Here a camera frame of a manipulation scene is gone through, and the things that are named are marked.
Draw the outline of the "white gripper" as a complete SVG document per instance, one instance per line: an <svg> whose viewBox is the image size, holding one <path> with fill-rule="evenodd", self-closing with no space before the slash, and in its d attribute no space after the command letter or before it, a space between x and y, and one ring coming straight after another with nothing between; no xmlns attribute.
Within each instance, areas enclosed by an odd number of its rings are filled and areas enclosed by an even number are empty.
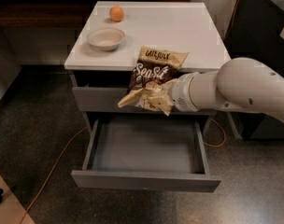
<svg viewBox="0 0 284 224"><path fill-rule="evenodd" d="M190 94L192 80L196 75L197 72L185 74L178 79L174 78L163 84L158 84L155 81L148 82L142 90L146 95L154 95L155 93L169 90L169 96L161 95L150 97L148 99L149 107L153 111L164 112L166 116L170 115L173 104L174 107L181 112L197 112L198 108L194 105Z"/></svg>

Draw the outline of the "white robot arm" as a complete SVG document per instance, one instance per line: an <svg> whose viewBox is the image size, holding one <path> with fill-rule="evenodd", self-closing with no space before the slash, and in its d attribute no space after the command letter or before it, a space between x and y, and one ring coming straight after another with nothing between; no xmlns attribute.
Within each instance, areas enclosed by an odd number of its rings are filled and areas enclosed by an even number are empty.
<svg viewBox="0 0 284 224"><path fill-rule="evenodd" d="M284 77L250 58L235 58L217 71L193 72L149 86L143 97L165 113L173 107L181 112L264 113L284 123Z"/></svg>

